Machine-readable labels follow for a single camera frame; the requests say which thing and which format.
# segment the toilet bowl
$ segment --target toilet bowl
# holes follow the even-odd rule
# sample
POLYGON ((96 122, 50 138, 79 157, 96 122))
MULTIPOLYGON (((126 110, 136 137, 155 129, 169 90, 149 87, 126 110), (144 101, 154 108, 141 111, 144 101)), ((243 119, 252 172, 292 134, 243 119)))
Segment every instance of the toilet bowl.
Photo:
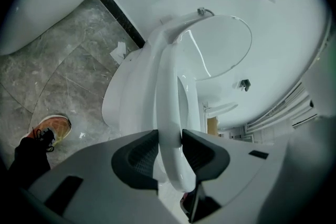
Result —
POLYGON ((167 22, 115 72, 103 101, 104 121, 121 135, 158 129, 164 172, 176 190, 191 192, 196 178, 183 155, 181 131, 201 131, 196 84, 232 70, 250 47, 251 31, 235 16, 191 13, 167 22))

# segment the shoelace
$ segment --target shoelace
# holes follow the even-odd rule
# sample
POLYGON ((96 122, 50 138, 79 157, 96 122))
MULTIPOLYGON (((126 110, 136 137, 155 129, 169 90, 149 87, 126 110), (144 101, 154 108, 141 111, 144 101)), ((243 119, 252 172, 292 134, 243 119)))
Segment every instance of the shoelace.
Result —
POLYGON ((52 152, 52 151, 54 151, 54 147, 53 146, 49 146, 49 144, 52 142, 52 140, 55 139, 54 133, 52 132, 52 130, 50 130, 48 128, 47 131, 43 131, 43 134, 41 134, 41 130, 40 129, 37 129, 36 132, 35 132, 34 127, 33 127, 33 136, 34 136, 34 139, 37 140, 37 141, 48 143, 46 145, 46 152, 52 152))

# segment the sneaker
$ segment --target sneaker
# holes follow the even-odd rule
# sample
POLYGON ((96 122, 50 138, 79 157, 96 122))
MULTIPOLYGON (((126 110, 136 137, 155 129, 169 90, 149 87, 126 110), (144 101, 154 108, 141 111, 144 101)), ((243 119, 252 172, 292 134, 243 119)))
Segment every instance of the sneaker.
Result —
POLYGON ((62 141, 71 131, 71 123, 68 118, 61 115, 52 115, 44 118, 25 137, 31 137, 41 142, 47 152, 52 152, 54 146, 62 141))

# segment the bathroom floor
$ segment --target bathroom floor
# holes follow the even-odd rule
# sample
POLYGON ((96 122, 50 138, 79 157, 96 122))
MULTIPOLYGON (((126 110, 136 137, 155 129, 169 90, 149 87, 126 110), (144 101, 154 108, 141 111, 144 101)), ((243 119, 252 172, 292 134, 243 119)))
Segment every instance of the bathroom floor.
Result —
POLYGON ((65 114, 72 131, 48 153, 51 167, 92 144, 120 137, 101 115, 118 68, 119 41, 138 47, 99 0, 85 0, 29 45, 0 56, 0 154, 7 168, 19 140, 46 116, 65 114))

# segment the black floor trim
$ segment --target black floor trim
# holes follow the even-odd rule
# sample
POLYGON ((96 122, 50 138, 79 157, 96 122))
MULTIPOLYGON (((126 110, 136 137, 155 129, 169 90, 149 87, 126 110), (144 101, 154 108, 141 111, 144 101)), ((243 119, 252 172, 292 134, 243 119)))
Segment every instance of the black floor trim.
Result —
POLYGON ((114 2, 114 0, 100 0, 100 1, 108 9, 108 11, 113 15, 113 17, 116 18, 117 22, 126 31, 126 33, 133 39, 135 44, 139 48, 142 48, 143 45, 145 44, 145 41, 140 36, 136 28, 127 19, 124 12, 122 12, 120 7, 114 2))

